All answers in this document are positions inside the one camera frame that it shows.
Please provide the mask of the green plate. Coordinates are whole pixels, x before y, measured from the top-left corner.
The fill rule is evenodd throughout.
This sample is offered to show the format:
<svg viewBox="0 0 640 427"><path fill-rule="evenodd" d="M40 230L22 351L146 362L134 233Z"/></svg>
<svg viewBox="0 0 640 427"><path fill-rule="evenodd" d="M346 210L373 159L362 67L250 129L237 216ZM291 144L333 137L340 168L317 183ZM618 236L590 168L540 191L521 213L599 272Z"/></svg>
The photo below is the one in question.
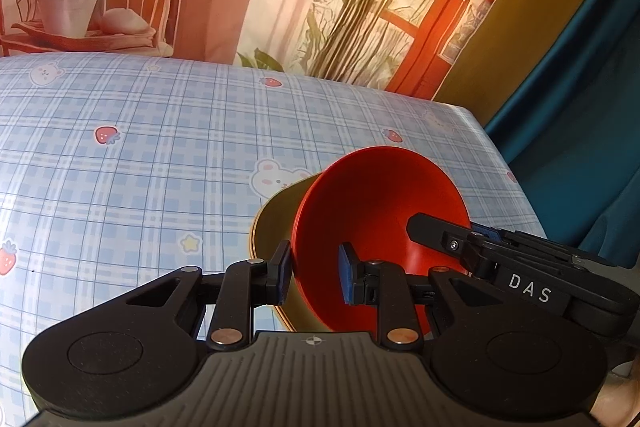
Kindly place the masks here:
<svg viewBox="0 0 640 427"><path fill-rule="evenodd" d="M260 208L250 228L248 251L251 258L269 261L279 244L291 238L297 209L318 176L316 173L285 187ZM287 331L329 332L309 309L295 277L291 277L285 302L274 306L273 311Z"/></svg>

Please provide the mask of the large red bowl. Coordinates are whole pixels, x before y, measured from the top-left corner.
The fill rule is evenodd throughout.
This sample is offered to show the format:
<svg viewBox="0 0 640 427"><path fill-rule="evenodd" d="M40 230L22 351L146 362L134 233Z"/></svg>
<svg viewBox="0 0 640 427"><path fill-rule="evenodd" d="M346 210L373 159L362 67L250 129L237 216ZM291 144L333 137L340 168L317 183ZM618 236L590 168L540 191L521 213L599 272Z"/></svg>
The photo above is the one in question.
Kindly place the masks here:
<svg viewBox="0 0 640 427"><path fill-rule="evenodd" d="M338 275L338 247L358 258L401 265L425 275L436 265L460 271L459 260L410 241L416 213L468 227L457 187L433 161L397 146L355 150L326 168L298 207L292 231L294 275L312 313L334 332L374 332L375 309L349 306Z"/></svg>

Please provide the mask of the teal curtain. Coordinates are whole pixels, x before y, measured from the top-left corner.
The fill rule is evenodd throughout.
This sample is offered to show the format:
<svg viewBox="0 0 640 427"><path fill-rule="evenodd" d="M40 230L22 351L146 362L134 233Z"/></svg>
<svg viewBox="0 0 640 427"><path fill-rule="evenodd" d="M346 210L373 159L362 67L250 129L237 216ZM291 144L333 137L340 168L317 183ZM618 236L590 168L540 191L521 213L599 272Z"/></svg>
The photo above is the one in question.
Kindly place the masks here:
<svg viewBox="0 0 640 427"><path fill-rule="evenodd" d="M639 0L585 0L486 130L552 241L639 260Z"/></svg>

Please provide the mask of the blue plaid tablecloth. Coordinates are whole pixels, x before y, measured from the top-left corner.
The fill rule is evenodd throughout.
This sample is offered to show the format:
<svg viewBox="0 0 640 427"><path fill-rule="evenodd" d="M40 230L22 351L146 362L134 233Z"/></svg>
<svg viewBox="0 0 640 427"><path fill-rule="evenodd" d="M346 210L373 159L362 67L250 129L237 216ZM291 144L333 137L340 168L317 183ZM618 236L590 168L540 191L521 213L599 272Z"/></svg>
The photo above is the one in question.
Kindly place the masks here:
<svg viewBox="0 0 640 427"><path fill-rule="evenodd" d="M35 408L21 375L47 327L160 275L226 269L280 187L373 145L445 170L470 217L540 234L467 110L328 80L127 54L1 62L1 421Z"/></svg>

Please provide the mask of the mustard yellow curtain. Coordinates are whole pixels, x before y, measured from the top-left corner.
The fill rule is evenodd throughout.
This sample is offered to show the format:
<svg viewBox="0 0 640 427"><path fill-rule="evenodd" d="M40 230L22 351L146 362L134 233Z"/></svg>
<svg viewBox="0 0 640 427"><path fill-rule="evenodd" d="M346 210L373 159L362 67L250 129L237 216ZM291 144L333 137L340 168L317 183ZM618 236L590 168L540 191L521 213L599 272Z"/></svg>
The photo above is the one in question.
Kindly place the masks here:
<svg viewBox="0 0 640 427"><path fill-rule="evenodd" d="M495 0L433 100L487 124L550 50L585 0Z"/></svg>

